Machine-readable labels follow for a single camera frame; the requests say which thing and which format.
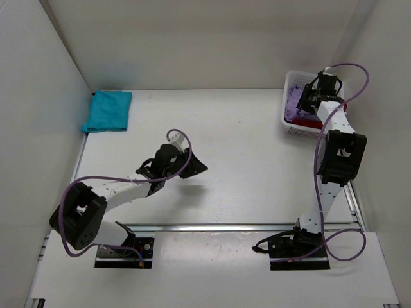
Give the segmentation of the lavender t shirt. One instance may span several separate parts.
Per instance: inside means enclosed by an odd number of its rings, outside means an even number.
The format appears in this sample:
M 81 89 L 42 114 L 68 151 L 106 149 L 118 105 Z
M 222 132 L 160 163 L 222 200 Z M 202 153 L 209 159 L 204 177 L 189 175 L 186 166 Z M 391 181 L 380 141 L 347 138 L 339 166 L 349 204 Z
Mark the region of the lavender t shirt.
M 284 109 L 284 118 L 288 122 L 294 120 L 308 120 L 308 121 L 318 121 L 318 117 L 314 114 L 310 114 L 303 110 L 297 108 L 298 102 L 302 96 L 304 88 L 294 85 L 287 92 L 286 106 Z

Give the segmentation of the teal t shirt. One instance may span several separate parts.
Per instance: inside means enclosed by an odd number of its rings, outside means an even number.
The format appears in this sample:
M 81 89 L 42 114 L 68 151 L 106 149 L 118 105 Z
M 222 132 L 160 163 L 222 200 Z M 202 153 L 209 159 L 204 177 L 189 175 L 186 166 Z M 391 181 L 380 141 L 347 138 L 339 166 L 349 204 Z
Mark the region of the teal t shirt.
M 97 90 L 82 133 L 124 132 L 128 129 L 132 93 Z

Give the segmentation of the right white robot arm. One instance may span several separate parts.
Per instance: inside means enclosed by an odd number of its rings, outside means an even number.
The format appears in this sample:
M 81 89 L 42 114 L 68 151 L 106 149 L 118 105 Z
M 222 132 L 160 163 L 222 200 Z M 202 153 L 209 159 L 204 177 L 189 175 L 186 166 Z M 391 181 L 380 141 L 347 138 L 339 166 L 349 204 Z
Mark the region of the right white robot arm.
M 321 243 L 322 222 L 340 191 L 357 176 L 367 144 L 366 136 L 356 133 L 347 120 L 341 88 L 337 76 L 321 71 L 304 86 L 297 104 L 299 110 L 315 114 L 322 123 L 314 167 L 316 204 L 297 220 L 298 234 L 288 241 L 290 252 L 298 257 Z

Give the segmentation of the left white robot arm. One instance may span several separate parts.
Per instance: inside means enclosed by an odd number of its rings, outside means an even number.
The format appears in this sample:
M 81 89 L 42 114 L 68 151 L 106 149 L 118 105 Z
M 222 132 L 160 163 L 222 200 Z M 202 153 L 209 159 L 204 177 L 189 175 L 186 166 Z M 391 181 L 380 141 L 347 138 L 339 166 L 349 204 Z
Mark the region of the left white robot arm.
M 126 182 L 111 181 L 99 187 L 74 184 L 66 195 L 62 214 L 66 241 L 75 250 L 107 244 L 119 256 L 129 256 L 135 248 L 135 235 L 120 222 L 104 221 L 106 212 L 157 193 L 166 177 L 178 175 L 185 179 L 207 170 L 190 149 L 163 144 Z

